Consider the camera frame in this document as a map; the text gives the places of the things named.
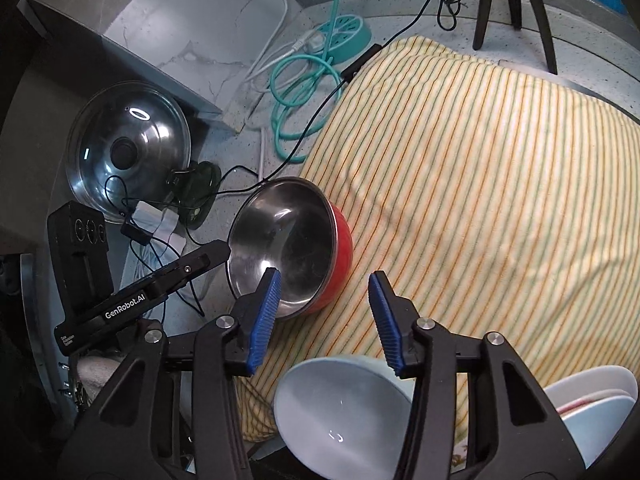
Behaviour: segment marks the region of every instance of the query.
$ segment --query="dark green object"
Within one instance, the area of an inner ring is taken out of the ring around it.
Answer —
[[[186,171],[175,171],[170,182],[180,223],[189,229],[202,225],[220,187],[222,172],[212,162],[191,161]]]

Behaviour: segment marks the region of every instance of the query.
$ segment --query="pot lid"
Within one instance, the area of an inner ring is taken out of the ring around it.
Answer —
[[[96,94],[80,111],[66,157],[76,198],[108,221],[122,222],[124,186],[109,177],[119,176],[130,198],[165,202],[172,170],[189,165],[191,138],[173,99],[146,83],[125,82]]]

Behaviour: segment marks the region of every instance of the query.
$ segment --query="striped cloth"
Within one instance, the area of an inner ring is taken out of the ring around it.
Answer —
[[[377,269],[450,331],[503,333],[543,386],[604,364],[637,376],[639,136],[595,98],[426,38],[383,50],[302,171],[347,219],[353,270],[334,304],[276,323],[264,365],[237,383],[244,438],[275,434],[274,391],[294,364],[383,357],[367,302]]]

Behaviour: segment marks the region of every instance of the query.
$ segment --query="teal power cord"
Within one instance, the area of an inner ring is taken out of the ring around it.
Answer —
[[[296,155],[289,158],[289,155],[284,151],[281,146],[281,140],[299,140],[302,137],[302,133],[284,133],[282,127],[287,118],[293,113],[296,108],[305,105],[309,99],[314,95],[320,80],[326,75],[330,75],[334,78],[337,85],[340,85],[340,74],[331,65],[333,58],[327,57],[329,46],[334,34],[335,20],[338,15],[338,1],[333,0],[331,6],[331,16],[329,18],[329,29],[327,31],[326,38],[324,40],[324,48],[320,56],[314,56],[313,54],[294,54],[293,56],[286,57],[275,65],[271,72],[269,80],[269,88],[276,104],[271,112],[271,129],[273,130],[273,138],[275,150],[278,156],[282,159],[289,159],[294,164],[300,164],[306,159],[305,155]],[[320,65],[317,70],[308,72],[293,83],[287,86],[282,92],[278,90],[276,85],[276,79],[278,76],[289,66],[292,62],[297,60],[305,60],[314,62]],[[342,89],[337,92],[337,99],[340,99]],[[326,117],[322,118],[316,124],[311,126],[306,132],[306,136],[318,132],[326,122]]]

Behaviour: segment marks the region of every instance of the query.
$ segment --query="silver bolt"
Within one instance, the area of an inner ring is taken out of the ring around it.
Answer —
[[[216,320],[216,325],[218,325],[220,328],[231,328],[235,322],[236,320],[231,316],[220,316]]]
[[[145,334],[145,341],[147,343],[157,343],[161,339],[162,339],[162,332],[159,331],[157,328],[149,330],[149,332]]]
[[[492,345],[499,346],[504,343],[504,337],[502,334],[498,334],[497,332],[489,332],[486,336],[487,341]]]
[[[436,322],[430,317],[419,317],[415,323],[423,330],[431,330],[436,326]]]

